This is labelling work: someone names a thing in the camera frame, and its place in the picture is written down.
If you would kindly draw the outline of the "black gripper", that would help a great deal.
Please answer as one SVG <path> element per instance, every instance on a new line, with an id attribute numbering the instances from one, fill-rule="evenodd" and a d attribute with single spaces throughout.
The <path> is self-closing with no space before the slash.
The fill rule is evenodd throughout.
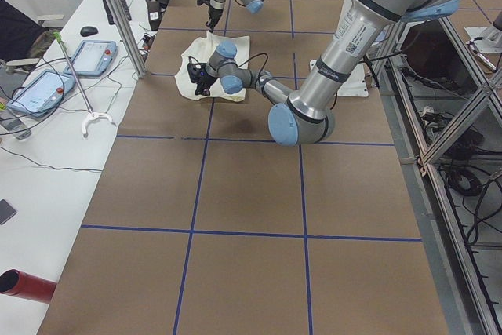
<path id="1" fill-rule="evenodd" d="M 210 95 L 210 88 L 211 86 L 215 83 L 216 78 L 204 73 L 204 72 L 199 72 L 197 74 L 197 82 L 196 82 L 196 90 L 195 90 L 195 95 L 197 96 L 209 96 Z"/>
<path id="2" fill-rule="evenodd" d="M 213 7 L 209 7 L 209 19 L 206 25 L 210 33 L 214 32 L 215 26 L 218 25 L 222 15 L 223 15 L 222 9 L 215 9 Z"/>

